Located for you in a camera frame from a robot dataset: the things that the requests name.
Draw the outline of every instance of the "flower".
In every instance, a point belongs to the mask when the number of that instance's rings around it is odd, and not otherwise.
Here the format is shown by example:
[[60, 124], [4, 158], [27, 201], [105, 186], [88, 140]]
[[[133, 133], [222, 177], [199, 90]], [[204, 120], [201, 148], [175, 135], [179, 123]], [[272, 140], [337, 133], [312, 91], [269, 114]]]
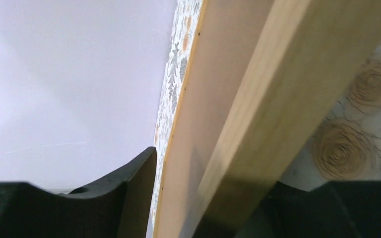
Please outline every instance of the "flower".
[[348, 92], [348, 102], [371, 115], [381, 110], [381, 62], [370, 59], [362, 66]]
[[357, 124], [335, 119], [317, 129], [312, 156], [324, 178], [357, 179], [372, 171], [376, 149]]

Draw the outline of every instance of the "wooden frame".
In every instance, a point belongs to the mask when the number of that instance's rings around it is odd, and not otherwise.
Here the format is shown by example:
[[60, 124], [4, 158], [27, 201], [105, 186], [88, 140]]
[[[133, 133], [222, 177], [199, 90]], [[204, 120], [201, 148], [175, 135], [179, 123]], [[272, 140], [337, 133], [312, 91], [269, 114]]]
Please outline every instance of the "wooden frame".
[[238, 230], [381, 39], [381, 1], [212, 0], [204, 18], [154, 237]]

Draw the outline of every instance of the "wooden plank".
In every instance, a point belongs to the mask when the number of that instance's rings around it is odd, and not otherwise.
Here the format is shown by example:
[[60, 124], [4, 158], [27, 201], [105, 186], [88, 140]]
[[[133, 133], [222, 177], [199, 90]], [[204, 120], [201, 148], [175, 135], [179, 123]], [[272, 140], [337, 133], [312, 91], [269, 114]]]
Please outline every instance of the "wooden plank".
[[272, 0], [207, 0], [166, 153], [155, 238], [177, 238]]
[[381, 0], [276, 0], [180, 237], [239, 229], [380, 39]]

